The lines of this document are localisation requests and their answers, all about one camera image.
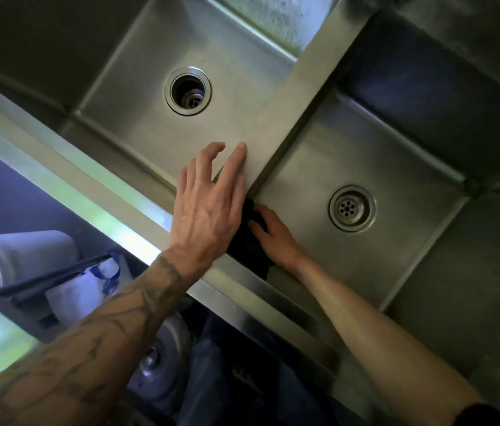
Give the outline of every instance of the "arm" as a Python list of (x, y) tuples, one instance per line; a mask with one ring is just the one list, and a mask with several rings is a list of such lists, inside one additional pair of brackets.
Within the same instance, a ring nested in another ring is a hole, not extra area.
[(265, 233), (251, 222), (264, 251), (315, 296), (347, 347), (398, 416), (414, 425), (447, 426), (466, 407), (484, 403), (452, 367), (302, 251), (274, 211), (259, 205)]
[(175, 303), (226, 252), (246, 194), (244, 144), (215, 185), (211, 143), (178, 179), (169, 248), (122, 293), (41, 351), (5, 371), (0, 425), (99, 424), (109, 414)]

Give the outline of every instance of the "sink basin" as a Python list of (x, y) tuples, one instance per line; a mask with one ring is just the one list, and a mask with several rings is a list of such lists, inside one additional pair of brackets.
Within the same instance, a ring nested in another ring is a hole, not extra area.
[[(395, 14), (294, 1), (0, 0), (0, 158), (149, 262), (176, 173), (246, 140), (248, 196), (331, 275), (498, 376), (500, 85)], [(225, 256), (189, 293), (367, 415), (367, 380), (288, 274)]]

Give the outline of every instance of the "forearm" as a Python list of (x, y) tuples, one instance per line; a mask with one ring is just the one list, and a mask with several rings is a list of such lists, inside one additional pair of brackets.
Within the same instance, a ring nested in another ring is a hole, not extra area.
[(450, 425), (464, 408), (483, 402), (462, 376), (386, 315), (317, 263), (304, 263), (296, 270), (298, 278), (403, 420)]
[(12, 365), (0, 425), (101, 422), (185, 287), (162, 254), (76, 328)]

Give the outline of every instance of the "sink drain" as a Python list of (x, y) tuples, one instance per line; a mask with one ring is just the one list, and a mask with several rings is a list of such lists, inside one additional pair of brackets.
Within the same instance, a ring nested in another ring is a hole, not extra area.
[(175, 70), (165, 83), (165, 101), (178, 114), (198, 114), (210, 99), (209, 78), (196, 67)]
[(329, 203), (331, 221), (341, 230), (358, 232), (371, 225), (376, 216), (374, 197), (364, 188), (341, 188)]

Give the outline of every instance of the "hand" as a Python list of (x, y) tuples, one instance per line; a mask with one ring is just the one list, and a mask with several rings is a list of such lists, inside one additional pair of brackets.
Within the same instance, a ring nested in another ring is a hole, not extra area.
[(250, 221), (248, 225), (268, 257), (277, 265), (299, 278), (300, 266), (309, 260), (307, 254), (297, 244), (287, 226), (277, 214), (266, 205), (256, 205), (258, 211), (268, 227), (264, 232), (257, 222)]
[(212, 161), (224, 149), (222, 142), (210, 143), (179, 173), (171, 239), (161, 254), (175, 266), (187, 288), (225, 254), (240, 226), (246, 196), (240, 169), (246, 144), (240, 143), (232, 152), (214, 184)]

